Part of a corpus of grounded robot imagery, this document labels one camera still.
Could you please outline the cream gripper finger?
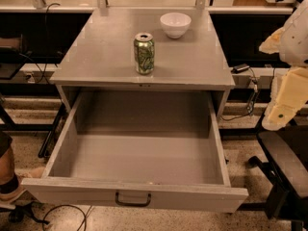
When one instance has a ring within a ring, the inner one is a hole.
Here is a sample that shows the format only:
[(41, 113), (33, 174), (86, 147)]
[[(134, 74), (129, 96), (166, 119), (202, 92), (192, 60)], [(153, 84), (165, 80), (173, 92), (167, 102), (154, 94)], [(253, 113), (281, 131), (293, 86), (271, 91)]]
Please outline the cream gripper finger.
[(308, 68), (292, 66), (284, 75), (277, 74), (272, 81), (270, 98), (262, 126), (277, 131), (308, 101)]
[(280, 39), (283, 33), (283, 28), (279, 28), (274, 31), (265, 41), (260, 44), (259, 50), (266, 54), (279, 53)]

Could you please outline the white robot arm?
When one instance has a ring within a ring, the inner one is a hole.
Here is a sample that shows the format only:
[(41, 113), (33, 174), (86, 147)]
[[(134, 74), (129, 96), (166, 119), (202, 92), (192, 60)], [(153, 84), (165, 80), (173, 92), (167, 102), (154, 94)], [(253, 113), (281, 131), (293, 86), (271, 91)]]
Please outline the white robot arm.
[(290, 69), (273, 78), (271, 101), (262, 126), (277, 131), (287, 125), (308, 101), (308, 0), (303, 0), (285, 24), (259, 46), (263, 53), (278, 53)]

